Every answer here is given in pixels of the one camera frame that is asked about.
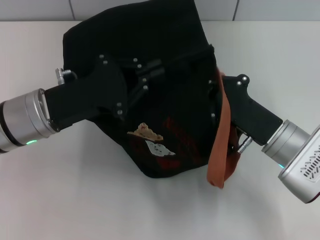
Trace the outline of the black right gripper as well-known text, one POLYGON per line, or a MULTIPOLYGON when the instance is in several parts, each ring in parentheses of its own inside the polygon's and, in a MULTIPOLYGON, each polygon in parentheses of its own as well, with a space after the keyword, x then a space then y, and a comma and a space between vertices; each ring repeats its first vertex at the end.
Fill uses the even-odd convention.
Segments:
MULTIPOLYGON (((283 120, 249 96, 247 75, 222 75, 221 80, 230 105, 231 123, 258 145, 266 145, 283 120)), ((217 78, 209 79, 208 84, 219 87, 217 78)), ((212 122, 218 121, 215 112, 210 113, 210 118, 212 122)))

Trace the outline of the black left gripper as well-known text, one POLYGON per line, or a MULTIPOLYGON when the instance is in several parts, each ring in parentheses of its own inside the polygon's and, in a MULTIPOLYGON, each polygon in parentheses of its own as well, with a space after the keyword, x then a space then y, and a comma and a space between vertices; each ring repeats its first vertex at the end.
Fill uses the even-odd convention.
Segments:
POLYGON ((50 120, 61 130, 103 113, 122 120, 128 110, 126 80, 107 54, 95 60, 89 75, 47 89, 44 95, 50 120))

